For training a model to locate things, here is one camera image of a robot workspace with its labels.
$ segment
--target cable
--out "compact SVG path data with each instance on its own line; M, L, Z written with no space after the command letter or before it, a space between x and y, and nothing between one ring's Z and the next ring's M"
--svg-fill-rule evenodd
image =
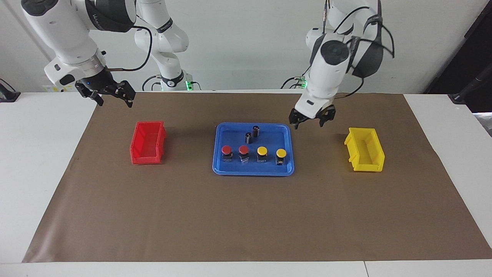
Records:
M7 86L9 86L12 89L12 92L15 92L15 89L9 83L7 83L7 81L5 81L2 78L0 78L0 81L4 82Z
M326 18L328 17L328 0L325 0L325 9L323 10L323 35L326 30Z
M293 84L292 86L290 86L291 89L295 88L295 87L300 87L302 86L301 84Z
M200 90L202 90L202 86L200 86L200 83L199 82L191 82L190 84L197 84L198 87L200 88Z
M354 9L353 11L351 11L349 14L347 14L347 16L345 16L345 18L340 22L340 24L338 25L338 27L333 31L333 33L336 33L338 31L338 29L342 26L342 24L352 15L354 14L355 12L361 10L361 9L370 9L368 6L362 6L362 7L358 7L356 9Z
M384 26L383 24L381 24L381 27L383 27L383 29L388 33L388 35L390 35L390 39L391 39L391 46L393 48L393 58L395 57L395 40L393 39L393 35L391 34L390 30L388 30L388 28L386 28L386 26Z
M309 66L309 67L306 69L306 71L304 71L304 73L303 73L301 76L306 75L306 73L307 73L307 71L308 71L309 69L311 69L311 66Z
M150 76L149 78L147 78L147 80L144 81L144 83L142 84L142 91L145 91L145 85L152 79L154 78L158 78L158 79L161 79L160 75L154 75L154 76Z
M370 40L370 39L365 39L365 38L361 38L361 41L365 41L365 42L373 42L373 43L375 43L376 45L378 45L378 46L380 46L380 47L383 47L383 49L384 49L384 50L388 51L388 52L391 54L391 56L392 56L393 58L395 58L395 54L394 54L394 53L393 53L393 52L392 52L392 51L391 51L388 47L386 47L386 46L382 45L381 43L376 42L376 41L373 41L373 40Z
M394 51L391 51L388 47L382 45L381 43L379 42L376 42L374 40L370 40L370 39L365 39L365 38L359 38L360 41L365 41L365 42L371 42L371 43L375 43L377 46L379 47L382 47L384 50L388 51L388 53L390 53L390 55L392 56L392 58L394 59L395 58L395 53ZM352 39L349 39L345 44L349 44L352 42Z
M140 20L142 20L143 22L149 24L147 21L145 21L145 19L143 19L142 17L140 17L140 15L137 15L138 18L140 18Z
M361 85L356 90L354 90L353 92L351 92L351 93L349 93L347 95L335 97L335 99L341 99L341 98L350 97L350 96L354 95L356 92L358 92L362 88L363 85L364 85L364 78L361 78Z
M122 69L122 68L117 68L117 69L108 69L108 71L137 71L137 70L142 69L147 64L147 62L149 61L149 58L150 58L151 52L152 52L152 43L153 43L152 31L149 28L144 27L144 26L133 26L132 28L134 28L134 29L144 29L147 32L149 32L149 36L151 38L151 43L149 45L149 52L147 53L147 58L145 59L144 63L141 66L139 66L139 67L137 67L135 69Z
M152 87L151 87L151 90L152 90L152 91L154 91L154 86L155 86L155 85L160 85L160 83L157 83L157 82L156 82L156 83L152 84Z
M288 79L287 79L287 80L283 83L283 85L280 87L280 89L283 89L283 87L285 87L285 85L286 85L288 82L290 82L290 81L292 81L292 80L295 80L295 79L296 79L296 77L288 78Z

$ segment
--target blue tray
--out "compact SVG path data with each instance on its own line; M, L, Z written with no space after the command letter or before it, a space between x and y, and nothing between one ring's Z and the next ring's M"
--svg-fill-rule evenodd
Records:
M245 134L252 132L253 126L260 127L257 138L252 138L251 144L245 143ZM222 160L222 147L232 148L232 162ZM239 147L249 147L249 161L241 163ZM256 161L256 150L264 146L268 149L268 159L265 163ZM284 164L276 165L275 156L279 148L287 151ZM284 124L272 123L221 123L217 126L215 135L214 161L212 168L218 175L246 175L246 176L290 176L294 173L294 157L290 129Z

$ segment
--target white table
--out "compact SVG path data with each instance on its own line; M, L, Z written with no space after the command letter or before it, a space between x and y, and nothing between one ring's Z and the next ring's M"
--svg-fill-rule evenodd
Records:
M405 97L492 245L492 138L447 96ZM492 276L492 260L20 264L94 107L78 93L23 94L16 103L0 104L0 277Z

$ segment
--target black cable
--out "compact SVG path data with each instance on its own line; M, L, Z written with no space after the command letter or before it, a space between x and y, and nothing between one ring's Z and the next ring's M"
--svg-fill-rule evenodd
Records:
M152 32L149 28L147 27L144 27L144 26L133 26L132 28L134 29L144 29L146 30L147 32L149 32L149 37L151 38L151 41L150 41L150 45L149 45L149 52L147 53L147 58L145 59L144 63L135 68L135 69L121 69L121 68L118 68L118 69L108 69L108 71L137 71L137 70L140 70L142 69L146 64L147 62L149 61L149 58L151 56L151 52L152 52L152 43L153 43L153 36L152 36Z
M349 97L349 96L352 96L352 95L354 95L356 92L358 92L358 91L362 88L362 86L363 86L363 85L364 85L364 78L361 78L361 85L360 85L360 86L359 86L356 90L354 90L353 92L351 92L351 93L349 93L349 94L347 94L347 95L344 95L344 96L339 96L339 97L335 97L335 99L347 98L347 97Z
M160 85L160 83L157 83L157 82L156 82L156 83L152 84L152 87L151 87L151 90L152 90L152 91L154 91L154 86L155 86L155 85Z
M12 92L15 92L15 89L9 83L7 83L7 81L5 81L2 78L0 78L0 81L4 82L7 86L9 86L12 89Z
M345 18L340 22L340 24L338 25L338 27L333 31L333 33L336 33L338 31L338 29L342 26L342 24L345 22L345 20L347 20L352 14L354 14L355 12L361 10L361 9L370 9L368 6L362 6L362 7L358 7L356 9L354 9L353 11L351 11L349 14L347 14L347 16L345 16Z
M295 79L296 79L296 77L288 78L288 79L287 79L287 80L283 83L283 85L280 87L280 89L283 89L283 87L285 87L285 85L286 85L288 82L290 82L290 81L292 81L292 80L295 80Z
M199 82L191 82L190 84L197 84L198 87L200 88L200 90L202 90L202 86L200 86L200 83Z
M301 76L306 75L306 73L307 73L307 71L308 71L309 69L311 69L311 66L309 66L309 67L306 69L306 71L304 71L304 73L303 73Z
M145 85L152 79L154 78L160 78L160 75L154 75L154 76L150 76L149 78L147 78L147 80L144 81L144 83L142 84L142 91L145 91Z
M395 58L395 53L394 51L391 51L388 47L382 45L381 43L379 42L376 42L374 40L370 40L370 39L365 39L365 38L359 38L360 41L365 41L365 42L371 42L371 43L375 43L377 46L379 47L382 47L384 50L388 51L388 53L390 53L390 55L392 56L392 58L394 59ZM352 39L349 39L345 44L349 44L352 42Z
M391 34L390 30L388 30L388 28L386 28L386 26L384 26L383 24L381 24L381 27L383 27L383 29L388 33L388 35L390 35L390 39L391 39L391 46L393 48L393 58L395 57L395 40L393 39L393 35Z
M394 54L394 53L393 53L393 52L392 52L392 51L391 51L388 47L386 47L386 46L382 45L381 43L376 42L376 41L373 41L373 40L370 40L370 39L365 39L365 38L361 38L360 40L361 40L361 41L365 41L365 42L373 42L373 43L375 43L376 45L378 45L378 46L380 46L380 47L383 47L383 49L384 49L384 50L388 51L388 52L391 54L391 56L392 56L393 58L395 58L395 54Z
M290 88L292 89L292 88L300 87L300 86L302 86L302 85L301 84L293 84L292 86L290 86Z

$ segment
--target yellow button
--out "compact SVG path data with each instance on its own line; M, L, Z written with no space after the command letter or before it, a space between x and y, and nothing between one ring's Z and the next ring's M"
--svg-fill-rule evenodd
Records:
M279 149L277 150L277 157L279 158L285 158L287 156L287 151L285 151L284 149Z
M258 147L257 152L258 152L258 155L260 155L260 156L266 156L268 153L268 150L266 147L261 146L261 147Z

